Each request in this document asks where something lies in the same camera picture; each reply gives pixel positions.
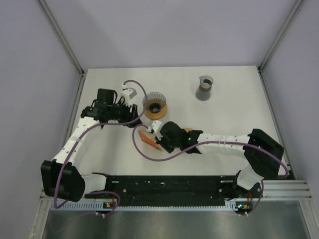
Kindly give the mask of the orange coffee filter pack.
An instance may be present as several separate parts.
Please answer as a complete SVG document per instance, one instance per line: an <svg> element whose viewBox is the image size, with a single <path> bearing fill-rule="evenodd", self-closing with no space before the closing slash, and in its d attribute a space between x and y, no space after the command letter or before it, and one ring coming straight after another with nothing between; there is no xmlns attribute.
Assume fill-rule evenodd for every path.
<svg viewBox="0 0 319 239"><path fill-rule="evenodd" d="M139 129L138 134L142 142L148 144L149 146L159 151L162 151L161 146L156 144L155 135L153 133L150 133L147 130Z"/></svg>

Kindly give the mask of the smoked glass dripper cone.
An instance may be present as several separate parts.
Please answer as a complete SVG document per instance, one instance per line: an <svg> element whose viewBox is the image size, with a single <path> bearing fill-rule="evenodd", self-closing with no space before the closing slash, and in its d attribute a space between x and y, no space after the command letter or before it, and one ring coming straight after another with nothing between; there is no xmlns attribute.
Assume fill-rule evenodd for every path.
<svg viewBox="0 0 319 239"><path fill-rule="evenodd" d="M148 93L143 98L143 107L151 113L159 113L166 106L166 97L159 92Z"/></svg>

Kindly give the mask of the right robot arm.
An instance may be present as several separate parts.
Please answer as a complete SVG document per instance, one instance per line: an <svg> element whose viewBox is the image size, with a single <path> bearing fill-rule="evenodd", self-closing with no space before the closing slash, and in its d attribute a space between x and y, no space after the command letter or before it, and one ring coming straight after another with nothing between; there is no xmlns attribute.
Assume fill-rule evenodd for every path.
<svg viewBox="0 0 319 239"><path fill-rule="evenodd" d="M216 135L201 130L186 130L176 123L152 122L150 131L156 144L166 152L179 149L187 154L223 154L247 160L248 165L239 170L232 185L238 197L246 196L256 183L264 179L277 179L283 166L284 148L261 129L245 135Z"/></svg>

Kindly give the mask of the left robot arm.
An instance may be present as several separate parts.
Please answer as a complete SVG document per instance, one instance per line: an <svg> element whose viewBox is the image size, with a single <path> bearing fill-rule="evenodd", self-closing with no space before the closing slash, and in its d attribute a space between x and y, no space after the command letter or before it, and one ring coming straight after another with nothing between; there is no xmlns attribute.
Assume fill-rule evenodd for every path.
<svg viewBox="0 0 319 239"><path fill-rule="evenodd" d="M124 125L134 128L141 124L138 106L131 100L137 95L133 88L122 86L122 91L98 89L97 97L81 113L78 124L52 160L44 161L40 167L43 189L46 196L78 202L84 195L97 192L109 197L113 185L103 173L80 171L88 147L103 126Z"/></svg>

